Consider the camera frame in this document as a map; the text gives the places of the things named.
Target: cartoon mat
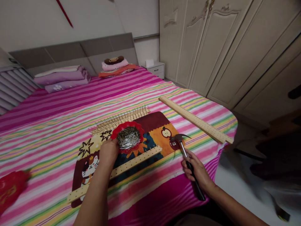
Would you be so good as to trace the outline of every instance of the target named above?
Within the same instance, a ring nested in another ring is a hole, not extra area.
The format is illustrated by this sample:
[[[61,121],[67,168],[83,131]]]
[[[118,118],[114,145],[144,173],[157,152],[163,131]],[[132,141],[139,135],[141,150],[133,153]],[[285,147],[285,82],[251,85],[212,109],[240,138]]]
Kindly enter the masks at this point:
[[[142,129],[145,132],[143,134],[144,140],[140,143],[138,149],[132,150],[129,154],[119,153],[114,168],[128,162],[129,160],[137,157],[138,155],[150,150],[157,145],[162,147],[162,151],[110,180],[109,187],[132,176],[138,171],[146,168],[147,166],[155,163],[159,159],[164,158],[165,156],[180,148],[178,143],[171,142],[169,140],[171,136],[178,134],[178,132],[163,113],[159,111],[150,113],[134,121],[141,124]],[[109,130],[102,134],[93,135],[92,138],[81,143],[78,150],[78,157],[74,170],[72,191],[90,182],[93,177],[94,171],[99,164],[98,158],[100,146],[102,142],[108,140],[111,135],[112,130]],[[73,201],[71,204],[72,208],[80,205],[83,199],[84,196],[82,196],[78,200]]]

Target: black rubber grip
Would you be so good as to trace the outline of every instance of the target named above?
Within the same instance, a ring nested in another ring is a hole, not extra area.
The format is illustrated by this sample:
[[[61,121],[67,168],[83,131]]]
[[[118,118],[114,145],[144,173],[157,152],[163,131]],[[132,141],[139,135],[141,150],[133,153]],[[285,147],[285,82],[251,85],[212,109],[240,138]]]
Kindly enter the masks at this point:
[[[194,175],[194,172],[193,172],[193,166],[192,164],[189,162],[189,161],[186,161],[186,164],[187,164],[187,168],[191,170],[192,172],[192,176],[194,177],[195,181],[193,182],[194,183],[194,188],[195,188],[195,192],[196,192],[196,195],[197,195],[197,198],[200,200],[200,201],[205,201],[206,198],[198,184],[198,181],[197,179],[195,178],[195,175]]]

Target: star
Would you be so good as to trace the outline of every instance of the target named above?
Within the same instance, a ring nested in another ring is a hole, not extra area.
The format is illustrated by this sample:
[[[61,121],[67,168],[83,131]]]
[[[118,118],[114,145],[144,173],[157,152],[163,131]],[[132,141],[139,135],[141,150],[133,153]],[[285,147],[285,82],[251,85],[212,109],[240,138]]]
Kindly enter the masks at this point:
[[[100,136],[100,137],[102,137],[101,141],[103,141],[104,139],[108,140],[109,136],[112,136],[111,132],[112,132],[112,130],[102,132],[101,136]]]
[[[82,147],[79,149],[80,152],[78,155],[82,154],[82,158],[84,157],[86,152],[88,152],[90,154],[90,147],[94,144],[94,142],[90,143],[90,141],[91,141],[91,138],[89,139],[89,141],[87,143],[83,142]]]

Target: hand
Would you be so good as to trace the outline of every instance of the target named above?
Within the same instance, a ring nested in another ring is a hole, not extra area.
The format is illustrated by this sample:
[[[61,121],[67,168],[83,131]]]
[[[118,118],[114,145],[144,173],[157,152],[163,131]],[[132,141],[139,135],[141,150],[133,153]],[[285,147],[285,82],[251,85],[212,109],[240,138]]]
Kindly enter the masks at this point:
[[[99,164],[113,168],[118,155],[118,149],[117,139],[112,140],[109,138],[107,141],[104,141],[99,151]]]
[[[215,183],[211,180],[203,163],[197,158],[197,156],[186,148],[185,151],[188,155],[187,161],[190,162],[194,168],[194,175],[198,181],[199,186],[208,194],[208,192],[215,187]],[[182,161],[182,166],[186,177],[191,181],[195,181],[194,177],[191,175],[191,170],[187,168],[186,160]]]

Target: folded blanket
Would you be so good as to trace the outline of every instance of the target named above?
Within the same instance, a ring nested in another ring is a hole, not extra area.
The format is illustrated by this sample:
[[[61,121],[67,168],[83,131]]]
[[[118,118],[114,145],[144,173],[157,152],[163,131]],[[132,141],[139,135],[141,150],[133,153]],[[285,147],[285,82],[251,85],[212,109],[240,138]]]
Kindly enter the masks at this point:
[[[35,77],[34,81],[39,85],[51,85],[63,81],[82,80],[85,78],[83,75],[84,67],[80,66],[76,71],[72,72],[55,72],[42,77]]]
[[[116,70],[116,69],[125,67],[129,63],[126,59],[124,59],[123,61],[121,61],[120,63],[117,63],[117,64],[108,65],[105,62],[101,62],[101,64],[102,64],[102,67],[103,67],[103,71],[112,71],[112,70]]]
[[[40,73],[40,74],[37,74],[37,75],[35,75],[35,77],[36,77],[36,78],[37,78],[37,77],[42,77],[42,76],[49,75],[49,74],[52,74],[52,73],[55,73],[55,72],[71,72],[71,71],[77,71],[79,67],[80,67],[80,65],[56,68],[56,69],[53,69],[53,70],[50,70],[50,71],[46,71],[46,72],[42,72],[42,73]]]
[[[82,74],[84,75],[84,79],[82,79],[82,80],[59,82],[59,83],[56,83],[56,84],[47,85],[47,86],[45,86],[45,89],[47,90],[48,93],[53,93],[53,92],[57,92],[57,91],[70,89],[70,88],[73,88],[73,87],[88,84],[91,81],[91,77],[89,75],[89,72],[86,71],[86,70],[83,70]]]
[[[134,65],[134,64],[129,64],[125,67],[122,67],[120,69],[116,69],[113,71],[102,71],[98,74],[99,78],[109,78],[109,77],[113,77],[113,76],[117,76],[117,75],[121,75],[121,74],[125,74],[128,72],[133,71],[135,68],[137,68],[138,66]]]

